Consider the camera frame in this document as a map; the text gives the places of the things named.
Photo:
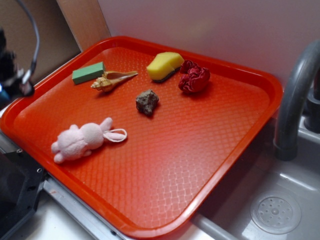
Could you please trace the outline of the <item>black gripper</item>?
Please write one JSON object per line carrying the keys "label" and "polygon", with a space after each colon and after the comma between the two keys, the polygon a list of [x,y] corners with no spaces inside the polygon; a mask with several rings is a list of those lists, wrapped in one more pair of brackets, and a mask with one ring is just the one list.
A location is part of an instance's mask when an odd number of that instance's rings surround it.
{"label": "black gripper", "polygon": [[8,105],[19,97],[29,97],[35,92],[29,81],[32,71],[25,72],[16,63],[16,54],[7,50],[7,39],[0,28],[0,104]]}

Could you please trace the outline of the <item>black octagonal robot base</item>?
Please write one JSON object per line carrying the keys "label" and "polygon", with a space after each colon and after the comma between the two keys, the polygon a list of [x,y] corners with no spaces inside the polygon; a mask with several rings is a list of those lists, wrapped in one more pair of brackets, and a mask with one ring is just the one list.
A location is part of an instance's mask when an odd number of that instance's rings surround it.
{"label": "black octagonal robot base", "polygon": [[37,211],[46,171],[22,149],[0,155],[0,238],[9,239]]}

